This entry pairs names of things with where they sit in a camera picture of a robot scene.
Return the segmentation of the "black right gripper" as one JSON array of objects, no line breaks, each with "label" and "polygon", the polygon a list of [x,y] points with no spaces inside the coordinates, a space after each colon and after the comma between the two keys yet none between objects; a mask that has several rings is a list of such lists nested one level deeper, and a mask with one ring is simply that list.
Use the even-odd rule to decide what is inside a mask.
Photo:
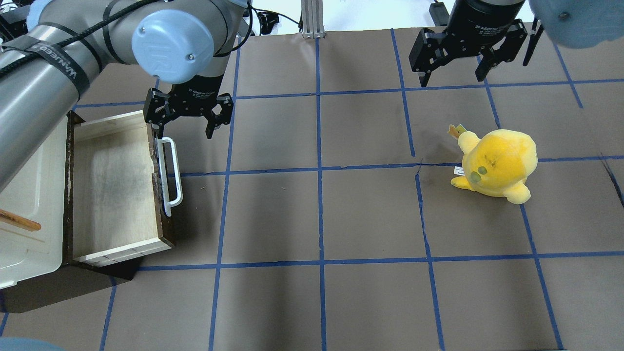
[{"label": "black right gripper", "polygon": [[419,31],[409,54],[410,68],[419,74],[421,87],[427,87],[437,67],[459,58],[480,57],[475,77],[483,82],[502,62],[517,58],[527,30],[517,15],[523,0],[456,0],[448,11],[441,0],[429,5],[434,24],[444,26],[440,33],[427,27]]}]

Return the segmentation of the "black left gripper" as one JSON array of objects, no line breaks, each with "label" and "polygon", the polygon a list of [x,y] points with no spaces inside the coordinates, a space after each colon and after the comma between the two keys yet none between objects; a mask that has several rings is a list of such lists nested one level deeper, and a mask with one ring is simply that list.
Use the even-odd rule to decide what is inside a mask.
[{"label": "black left gripper", "polygon": [[218,95],[223,78],[196,75],[185,83],[172,85],[168,93],[154,87],[148,90],[143,119],[151,124],[155,153],[166,124],[176,118],[205,117],[207,139],[213,137],[216,129],[231,123],[234,100],[227,93]]}]

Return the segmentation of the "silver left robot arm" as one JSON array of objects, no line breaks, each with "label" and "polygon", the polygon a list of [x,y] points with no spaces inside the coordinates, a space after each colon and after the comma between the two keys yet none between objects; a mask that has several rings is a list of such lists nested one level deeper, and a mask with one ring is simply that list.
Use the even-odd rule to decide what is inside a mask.
[{"label": "silver left robot arm", "polygon": [[139,65],[172,85],[151,89],[145,121],[162,134],[178,117],[203,116],[207,137],[228,124],[220,87],[249,0],[36,0],[27,33],[2,44],[1,187],[111,63]]}]

